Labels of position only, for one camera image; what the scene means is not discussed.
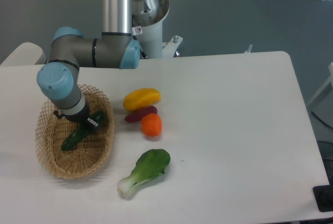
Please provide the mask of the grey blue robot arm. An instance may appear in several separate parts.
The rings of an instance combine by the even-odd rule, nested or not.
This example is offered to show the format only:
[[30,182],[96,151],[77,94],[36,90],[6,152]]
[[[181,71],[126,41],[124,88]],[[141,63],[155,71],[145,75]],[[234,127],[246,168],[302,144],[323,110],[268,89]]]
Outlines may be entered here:
[[37,73],[42,93],[56,106],[55,115],[97,129],[99,120],[89,113],[89,103],[78,86],[81,67],[134,69],[141,49],[132,35],[133,0],[102,0],[101,38],[84,38],[71,27],[59,28],[48,62]]

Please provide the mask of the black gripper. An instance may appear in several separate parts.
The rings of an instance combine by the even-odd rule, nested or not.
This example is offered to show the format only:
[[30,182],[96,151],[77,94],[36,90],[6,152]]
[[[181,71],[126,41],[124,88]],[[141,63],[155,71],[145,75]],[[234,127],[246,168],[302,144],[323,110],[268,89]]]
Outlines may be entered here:
[[75,106],[69,108],[69,104],[61,103],[58,105],[59,110],[55,110],[53,115],[57,119],[66,118],[67,120],[75,123],[83,123],[86,121],[86,126],[91,131],[98,131],[101,127],[102,118],[97,117],[95,119],[89,117],[89,104],[88,103],[78,103]]

